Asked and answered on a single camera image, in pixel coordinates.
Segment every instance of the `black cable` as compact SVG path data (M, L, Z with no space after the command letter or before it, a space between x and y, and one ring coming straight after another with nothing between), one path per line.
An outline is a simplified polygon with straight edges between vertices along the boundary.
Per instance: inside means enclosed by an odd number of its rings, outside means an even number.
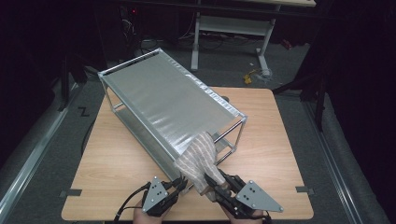
M94 119L91 122L90 127L88 128L87 132L85 132L85 134L84 134L84 138L82 139L82 144L81 144L81 156L82 156L82 154L84 154L85 143L87 141L88 134L91 132L93 124L95 123L95 121L96 121L96 119Z
M191 18L191 22L190 22L189 28L187 28L187 31L184 33L184 35L179 37L178 40L188 37L188 34L189 34L189 32L190 32L190 30L192 28L192 24L194 22L194 19L195 19L195 12L192 12L192 18Z
M271 223L271 217L270 214L268 213L268 211L265 211L267 213L267 215L262 215L262 216L247 216L249 219L253 219L253 220L257 220L257 219L262 219L264 218L266 221L269 221L269 223Z
M203 49L218 49L219 47L221 47L221 45L223 44L224 40L222 39L222 37L220 35L215 35L215 36L219 37L219 39L215 39L214 41L208 41L207 40L206 43L208 43L208 42L219 42L219 44L217 46L215 46L214 48L206 48L206 47L204 47L204 44L200 43L199 47L203 48Z
M140 206L128 206L128 207L124 207L122 210L130 209L130 208L143 208L143 207L140 207Z
M266 216L263 216L263 217L264 217L264 220L265 220L265 222L263 222L263 223L265 223L265 224L272 224L272 218L271 218L270 214L268 213L268 211L265 211L265 212L267 213L267 215L266 215Z
M247 46L247 45L254 45L257 42L259 42L259 39L251 39L251 38L247 38L247 37L244 37L244 38L245 39L240 39L241 43L233 43L233 42L228 41L228 40L237 40L238 38L229 37L229 38L224 39L224 44L233 45L233 46Z
M125 205L136 195L138 194L140 191L144 190L144 189L148 189L149 186L151 185L150 182L148 182L146 185L140 187L140 189L137 189L135 192L133 192L131 195L129 195L129 197L125 200L125 202L122 204L122 206L120 207L119 211L117 212L116 216L114 217L113 223L116 224L119 222L120 220L120 216L123 212L123 210L125 210Z
M140 48L143 48L143 47L142 47L143 42L149 43L149 42L152 42L152 41L154 41L154 45L149 46L149 47L145 47L145 49L153 49L153 48L157 47L157 46L158 46L158 39L157 39L157 38L151 38L151 39L144 39L144 40L142 40L142 41L140 42Z
M143 48L140 48L140 52L142 53L142 55L145 54L145 52L143 52L143 50L145 50L147 53L150 53L150 52L151 52L150 49L143 49Z
M178 40L178 45L179 46L191 46L194 43L194 39L192 38L194 36L189 36L187 38L179 39Z

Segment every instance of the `table top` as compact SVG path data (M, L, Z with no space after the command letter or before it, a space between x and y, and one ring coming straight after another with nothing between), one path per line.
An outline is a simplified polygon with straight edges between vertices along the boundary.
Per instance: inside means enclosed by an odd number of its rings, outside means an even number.
M238 149L219 168L228 175L254 180L283 206L273 219L309 219L314 215L274 95L266 89L212 88L248 115ZM65 220L112 220L126 198L154 176L168 181L133 135L111 111L105 98L62 211ZM142 193L128 205L135 205ZM132 220L133 209L120 220ZM217 203L195 189L180 195L165 220L226 220Z

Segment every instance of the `cloth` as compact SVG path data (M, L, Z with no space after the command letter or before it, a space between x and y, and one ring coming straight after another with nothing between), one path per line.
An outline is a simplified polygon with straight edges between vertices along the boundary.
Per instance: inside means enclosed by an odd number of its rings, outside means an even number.
M215 165L217 156L218 152L210 134L200 133L175 161L176 168L193 183L198 193L205 194L212 202L215 201L215 195L206 183L205 174L218 185L226 185L224 177Z

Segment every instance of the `cable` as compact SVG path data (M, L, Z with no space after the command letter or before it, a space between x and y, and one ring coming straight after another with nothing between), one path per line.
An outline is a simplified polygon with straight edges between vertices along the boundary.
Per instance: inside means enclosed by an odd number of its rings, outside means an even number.
M223 40L223 38L221 37L221 35L207 35L207 36L217 36L217 37L219 37L219 40L216 40L216 39L215 39L215 41L211 41L211 42L219 41L219 44L218 44L217 46L215 46L214 48L206 48L206 47L204 47L204 45L203 45L202 43L200 43L200 45L199 45L200 48L203 48L203 49L218 49L219 47L221 47L221 45L222 45L223 42L224 42L224 40Z
M143 208L143 207L140 207L140 206L128 206L128 207L124 207L122 210L126 210L126 209L129 209L129 208Z
M228 40L232 40L232 41L241 40L241 43L233 43L233 42L228 41ZM224 40L224 44L233 45L233 46L246 46L246 45L254 45L254 44L256 44L259 41L260 41L259 39L251 39L251 38L248 38L248 37L244 37L242 35L236 35L235 37L226 38Z
M84 154L85 143L87 141L88 134L91 132L93 124L95 123L95 121L96 121L96 119L94 119L91 122L90 127L88 128L87 132L85 132L85 134L84 134L84 138L82 139L82 144L81 144L81 156L82 156L82 154Z
M187 36L187 37L186 37L186 35L190 32L190 29L191 29L192 24L193 24L193 22L194 22L194 17L195 17L195 12L192 13L192 18L191 18L191 22L190 22L189 28L187 29L187 31L186 31L186 33L185 33L184 35L182 35L181 37L178 38L179 40L180 40L180 39L184 39L184 38L189 38L189 37L190 37L190 36Z
M150 182L148 182L146 185L140 187L140 189L137 189L135 192L133 192L131 195L129 195L129 197L125 200L125 202L122 204L122 206L120 207L119 211L117 212L116 216L114 217L113 220L113 224L116 224L119 222L120 220L120 216L123 212L123 210L125 210L125 205L136 195L138 194L140 191L145 190L145 189L149 189L149 186L151 185Z
M158 42L161 41L161 40L158 40L158 39L156 39L156 38L144 39L144 40L142 40L142 41L140 42L140 48L141 48L141 49L143 48L143 47L142 47L143 43L149 43L149 42L151 42L151 41L154 41L154 45L149 46L149 47L144 47L144 49L153 49L153 48L157 47L157 46L158 46Z
M177 44L180 46L191 46L194 43L194 38L191 37L194 37L194 34L179 39Z

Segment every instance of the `metal frame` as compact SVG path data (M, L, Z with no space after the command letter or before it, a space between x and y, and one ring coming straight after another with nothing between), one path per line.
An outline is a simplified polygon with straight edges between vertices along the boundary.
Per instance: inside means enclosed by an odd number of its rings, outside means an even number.
M173 162L200 132L212 135L217 151L226 147L230 149L217 164L236 151L248 116L207 87L162 49L99 72L98 75L112 111L170 180L180 177ZM119 103L112 102L109 90L115 93ZM208 113L197 112L200 108ZM239 132L234 141L226 139L229 133L237 129Z

